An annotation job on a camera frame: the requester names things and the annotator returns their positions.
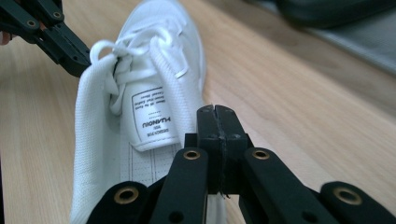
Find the shoelace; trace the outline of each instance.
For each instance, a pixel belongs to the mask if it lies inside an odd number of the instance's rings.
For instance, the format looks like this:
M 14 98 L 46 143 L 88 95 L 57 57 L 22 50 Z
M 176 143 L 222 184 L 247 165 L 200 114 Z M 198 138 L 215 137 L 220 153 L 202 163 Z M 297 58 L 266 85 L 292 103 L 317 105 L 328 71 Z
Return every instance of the shoelace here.
M 113 74 L 106 75 L 105 89 L 112 95 L 110 110 L 119 115 L 122 110 L 122 97 L 125 87 L 129 82 L 154 75 L 161 76 L 166 99 L 177 118 L 176 126 L 181 143 L 184 134 L 195 130 L 195 109 L 191 111 L 183 88 L 177 79 L 184 76 L 189 69 L 184 57 L 182 46 L 177 41 L 187 23 L 174 17 L 151 17 L 134 24 L 127 34 L 118 39 L 116 43 L 101 40 L 93 45 L 91 50 L 92 64 L 99 61 L 99 54 L 103 49 L 113 49 L 119 61 Z M 155 65 L 145 70 L 131 68 L 132 60 L 138 57 L 149 57 Z

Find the shoe tongue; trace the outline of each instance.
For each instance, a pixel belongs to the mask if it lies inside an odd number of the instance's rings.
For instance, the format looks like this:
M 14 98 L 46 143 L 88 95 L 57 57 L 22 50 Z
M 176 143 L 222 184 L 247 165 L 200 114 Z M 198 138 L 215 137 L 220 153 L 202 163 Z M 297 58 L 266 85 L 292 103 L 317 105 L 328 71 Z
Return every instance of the shoe tongue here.
M 153 69 L 148 55 L 133 59 L 132 69 Z M 130 144 L 139 151 L 179 143 L 172 112 L 158 75 L 127 84 L 122 103 L 122 125 Z

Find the wooden table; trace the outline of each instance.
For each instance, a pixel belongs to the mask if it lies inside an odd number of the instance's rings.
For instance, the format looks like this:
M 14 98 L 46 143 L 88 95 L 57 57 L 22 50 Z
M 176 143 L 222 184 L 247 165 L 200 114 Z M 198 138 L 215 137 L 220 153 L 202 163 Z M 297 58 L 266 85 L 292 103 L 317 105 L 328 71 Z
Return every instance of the wooden table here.
M 243 1 L 181 2 L 205 45 L 208 104 L 234 109 L 255 146 L 273 149 L 312 189 L 346 181 L 396 215 L 395 76 Z M 64 1 L 65 21 L 90 47 L 115 40 L 137 3 Z M 78 79 L 20 38 L 0 60 L 6 223 L 67 223 Z

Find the white shoe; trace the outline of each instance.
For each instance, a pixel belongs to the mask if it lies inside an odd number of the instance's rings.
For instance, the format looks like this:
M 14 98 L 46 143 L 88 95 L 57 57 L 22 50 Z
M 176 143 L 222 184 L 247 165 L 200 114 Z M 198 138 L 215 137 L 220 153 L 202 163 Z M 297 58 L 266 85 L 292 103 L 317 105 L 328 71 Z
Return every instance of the white shoe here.
M 103 48 L 113 52 L 99 60 Z M 116 43 L 92 47 L 91 61 L 78 87 L 71 223 L 86 223 L 114 185 L 167 175 L 204 105 L 204 50 L 177 1 L 142 2 Z M 207 223 L 225 223 L 219 196 L 208 198 Z

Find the black object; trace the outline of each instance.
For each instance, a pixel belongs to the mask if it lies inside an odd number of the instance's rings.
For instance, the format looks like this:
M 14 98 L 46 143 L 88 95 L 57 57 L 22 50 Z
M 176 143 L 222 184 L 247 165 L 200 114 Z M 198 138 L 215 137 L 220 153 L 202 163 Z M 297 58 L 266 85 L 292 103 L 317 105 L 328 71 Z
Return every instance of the black object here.
M 205 223 L 206 195 L 239 194 L 247 223 L 396 223 L 362 190 L 343 182 L 305 187 L 272 151 L 254 147 L 235 113 L 205 106 L 168 176 L 146 188 L 111 188 L 88 223 Z
M 328 28 L 371 16 L 396 6 L 395 0 L 276 0 L 291 23 Z
M 64 24 L 61 0 L 1 0 L 0 31 L 37 44 L 72 76 L 80 77 L 91 64 L 90 50 Z

